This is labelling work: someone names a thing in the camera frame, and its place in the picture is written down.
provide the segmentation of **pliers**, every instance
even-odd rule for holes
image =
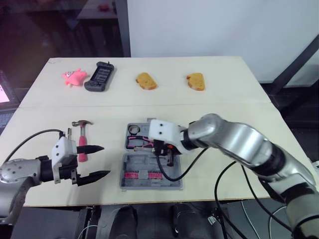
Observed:
[[[130,144],[131,140],[142,140],[145,141],[145,144],[142,145],[133,145]],[[128,136],[128,141],[127,141],[127,149],[134,149],[135,147],[142,147],[142,148],[153,148],[154,147],[154,143],[152,141],[149,140],[148,137],[146,136]]]

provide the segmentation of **pink plush toy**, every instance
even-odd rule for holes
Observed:
[[[65,79],[66,85],[71,84],[74,86],[82,86],[87,74],[79,68],[76,71],[65,72],[62,76]]]

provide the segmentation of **bread slice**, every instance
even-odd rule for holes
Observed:
[[[156,82],[146,72],[140,73],[136,78],[136,82],[139,83],[140,87],[144,90],[153,90],[157,87]]]
[[[187,76],[188,86],[196,91],[205,90],[204,77],[201,73],[193,73]]]

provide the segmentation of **gray tool case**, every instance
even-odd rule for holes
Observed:
[[[120,187],[123,190],[181,190],[182,180],[171,182],[160,173],[151,147],[148,149],[149,151],[134,151],[134,146],[148,144],[147,141],[128,140],[128,137],[134,136],[148,138],[151,120],[148,119],[147,123],[130,123],[126,128],[125,149],[128,153],[123,156]],[[140,130],[138,132],[136,130],[132,135],[129,132],[131,125],[137,125]],[[159,159],[168,176],[176,178],[181,174],[179,155],[175,155],[173,158],[174,166],[167,166],[168,156],[160,156]]]

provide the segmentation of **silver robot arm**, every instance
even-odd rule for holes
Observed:
[[[319,193],[308,169],[249,125],[208,114],[188,128],[151,121],[149,138],[174,145],[182,154],[195,148],[218,148],[251,169],[272,198],[287,204],[295,238],[319,238]]]
[[[106,176],[110,171],[97,171],[86,177],[77,174],[77,154],[89,154],[102,149],[97,145],[76,147],[75,141],[63,136],[53,146],[51,159],[41,156],[5,162],[0,167],[0,226],[15,224],[31,187],[48,181],[60,183],[61,179],[71,179],[72,184],[81,186]]]

